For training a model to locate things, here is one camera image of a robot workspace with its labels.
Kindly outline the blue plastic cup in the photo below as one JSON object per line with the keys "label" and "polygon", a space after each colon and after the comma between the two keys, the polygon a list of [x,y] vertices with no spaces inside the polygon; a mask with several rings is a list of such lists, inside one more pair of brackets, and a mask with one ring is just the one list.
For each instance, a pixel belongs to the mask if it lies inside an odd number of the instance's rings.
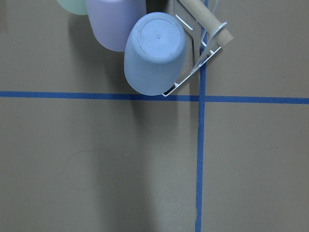
{"label": "blue plastic cup", "polygon": [[178,79],[185,54],[186,37],[180,22],[163,12],[146,14],[134,25],[126,43],[125,78],[140,94],[161,95]]}

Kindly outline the lilac plastic cup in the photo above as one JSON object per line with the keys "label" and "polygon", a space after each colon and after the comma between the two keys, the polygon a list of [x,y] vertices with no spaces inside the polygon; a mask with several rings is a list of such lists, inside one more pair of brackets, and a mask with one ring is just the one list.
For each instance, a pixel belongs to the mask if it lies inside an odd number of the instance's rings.
{"label": "lilac plastic cup", "polygon": [[132,28],[146,15],[144,0],[87,0],[85,3],[96,40],[116,52],[125,50]]}

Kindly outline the mint green plastic cup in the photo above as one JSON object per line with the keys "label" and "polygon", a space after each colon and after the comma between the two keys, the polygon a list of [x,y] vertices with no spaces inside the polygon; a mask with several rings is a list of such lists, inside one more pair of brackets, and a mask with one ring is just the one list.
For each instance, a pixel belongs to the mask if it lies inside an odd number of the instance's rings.
{"label": "mint green plastic cup", "polygon": [[56,0],[57,3],[69,13],[87,15],[85,0]]}

